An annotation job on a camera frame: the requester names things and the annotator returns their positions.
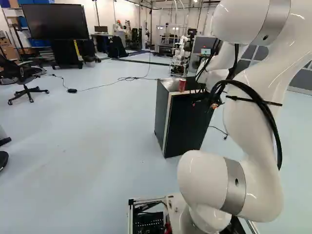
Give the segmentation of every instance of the black cart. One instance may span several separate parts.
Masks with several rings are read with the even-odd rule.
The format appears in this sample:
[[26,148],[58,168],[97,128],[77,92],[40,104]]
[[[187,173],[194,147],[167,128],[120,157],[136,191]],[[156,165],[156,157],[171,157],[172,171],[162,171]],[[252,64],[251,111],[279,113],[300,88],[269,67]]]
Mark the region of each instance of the black cart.
[[199,150],[206,135],[213,110],[204,102],[200,84],[188,80],[184,92],[179,92],[179,78],[157,82],[155,135],[165,158]]

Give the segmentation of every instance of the black office chair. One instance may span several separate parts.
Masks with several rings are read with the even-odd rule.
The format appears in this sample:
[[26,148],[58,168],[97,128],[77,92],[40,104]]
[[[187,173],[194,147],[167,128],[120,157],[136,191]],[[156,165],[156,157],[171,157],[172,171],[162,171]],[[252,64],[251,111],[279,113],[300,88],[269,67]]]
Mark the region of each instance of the black office chair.
[[32,103],[34,100],[32,99],[30,93],[49,93],[49,90],[41,90],[38,86],[31,89],[27,88],[27,83],[46,73],[43,68],[32,67],[30,66],[30,63],[32,63],[32,61],[16,64],[15,62],[6,59],[3,55],[0,55],[0,67],[3,67],[3,71],[0,72],[0,77],[10,79],[17,78],[18,80],[16,83],[24,86],[23,91],[15,92],[15,97],[8,100],[9,105],[13,105],[13,100],[18,99],[25,94],[28,95],[29,101]]

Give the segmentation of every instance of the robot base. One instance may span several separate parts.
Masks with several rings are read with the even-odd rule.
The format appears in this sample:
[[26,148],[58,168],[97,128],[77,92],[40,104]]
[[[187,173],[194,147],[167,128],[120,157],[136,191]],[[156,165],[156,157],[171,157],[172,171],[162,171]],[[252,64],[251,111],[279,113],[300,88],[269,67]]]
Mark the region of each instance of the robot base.
[[[151,204],[164,204],[166,206],[163,205],[160,209],[157,209],[157,212],[155,211],[155,208],[160,207],[158,205],[154,205],[154,207],[151,209],[144,210],[142,214],[144,214],[144,212],[149,214],[155,214],[155,220],[150,220],[151,216],[149,216],[149,224],[142,224],[141,226],[145,228],[138,231],[138,210],[140,209],[140,207],[148,206]],[[130,199],[128,211],[128,234],[206,234],[194,225],[188,209],[185,209],[186,206],[187,204],[180,193],[152,199]],[[159,215],[161,212],[163,213],[163,219],[159,219]],[[160,229],[159,222],[162,222],[163,227],[170,226],[172,232],[168,232],[168,229],[166,232],[164,228]],[[253,234],[259,234],[254,223],[247,221],[247,224]],[[220,234],[233,233],[246,234],[243,226],[236,216],[233,216],[230,225],[225,230],[220,232]]]

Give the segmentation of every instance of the yellow object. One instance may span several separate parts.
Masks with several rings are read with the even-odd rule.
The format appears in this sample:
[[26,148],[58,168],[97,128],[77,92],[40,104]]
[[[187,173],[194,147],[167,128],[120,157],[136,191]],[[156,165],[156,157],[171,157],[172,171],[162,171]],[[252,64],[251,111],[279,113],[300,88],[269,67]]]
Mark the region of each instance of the yellow object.
[[78,56],[78,57],[81,57],[81,56],[80,56],[80,53],[79,53],[79,49],[78,49],[76,40],[74,40],[74,44],[75,44],[75,49],[76,49],[77,56]]

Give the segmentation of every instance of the tv stand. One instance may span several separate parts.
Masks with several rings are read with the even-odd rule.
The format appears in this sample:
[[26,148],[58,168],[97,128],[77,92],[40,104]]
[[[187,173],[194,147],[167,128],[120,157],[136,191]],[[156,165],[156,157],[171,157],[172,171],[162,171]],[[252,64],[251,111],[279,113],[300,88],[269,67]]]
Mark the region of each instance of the tv stand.
[[55,70],[56,66],[63,67],[78,67],[83,66],[83,61],[80,61],[77,56],[75,44],[73,40],[53,40],[51,41],[51,48],[54,54],[55,63],[52,68]]

